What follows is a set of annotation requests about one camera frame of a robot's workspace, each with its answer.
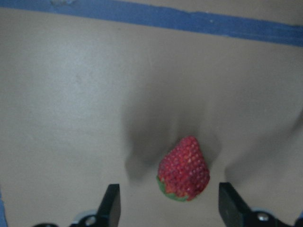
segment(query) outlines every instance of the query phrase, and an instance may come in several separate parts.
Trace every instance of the screw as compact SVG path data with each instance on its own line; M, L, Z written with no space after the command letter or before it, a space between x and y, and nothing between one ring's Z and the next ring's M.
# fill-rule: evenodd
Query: screw
M269 220L269 216L266 213L258 213L257 217L260 221L268 221Z
M86 226L91 226L91 225L93 225L95 223L96 223L96 217L95 216L90 216L85 221L85 225Z

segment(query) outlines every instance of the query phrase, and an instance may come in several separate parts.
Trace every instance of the green strawberry leaf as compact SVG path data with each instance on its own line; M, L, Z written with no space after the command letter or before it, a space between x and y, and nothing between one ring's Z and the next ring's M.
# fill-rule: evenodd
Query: green strawberry leaf
M178 197L175 193L166 193L166 191L165 191L165 183L163 183L159 179L158 176L156 177L156 179L157 179L157 182L158 182L160 190L163 192L163 194L165 196L169 197L172 200L176 200L176 201L179 201L179 202L185 202L188 199L188 196Z

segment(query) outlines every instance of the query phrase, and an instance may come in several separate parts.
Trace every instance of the white surface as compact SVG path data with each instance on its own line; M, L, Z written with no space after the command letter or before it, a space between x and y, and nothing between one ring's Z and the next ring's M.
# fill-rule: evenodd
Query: white surface
M300 214L302 48L11 9L0 21L10 227L68 226L109 183L120 183L121 227L223 227L222 181L289 224ZM188 134L211 181L180 203L155 176Z

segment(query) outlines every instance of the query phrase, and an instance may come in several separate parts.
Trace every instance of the strawberry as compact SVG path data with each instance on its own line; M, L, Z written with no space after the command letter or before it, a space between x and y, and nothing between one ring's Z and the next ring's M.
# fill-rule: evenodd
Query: strawberry
M159 187L171 199L192 200L204 190L209 179L199 143L193 136L183 138L159 164Z

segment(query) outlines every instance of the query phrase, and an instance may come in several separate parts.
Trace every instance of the blue stripe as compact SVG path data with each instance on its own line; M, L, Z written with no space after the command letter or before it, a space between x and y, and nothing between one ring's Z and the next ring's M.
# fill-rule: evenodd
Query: blue stripe
M51 0L0 0L0 7L303 46L303 26L205 12L185 12L168 7L117 0L69 0L66 2L71 3L54 5L51 4Z
M5 212L4 212L4 205L1 199L1 192L0 192L0 226L7 227L6 220L5 220Z

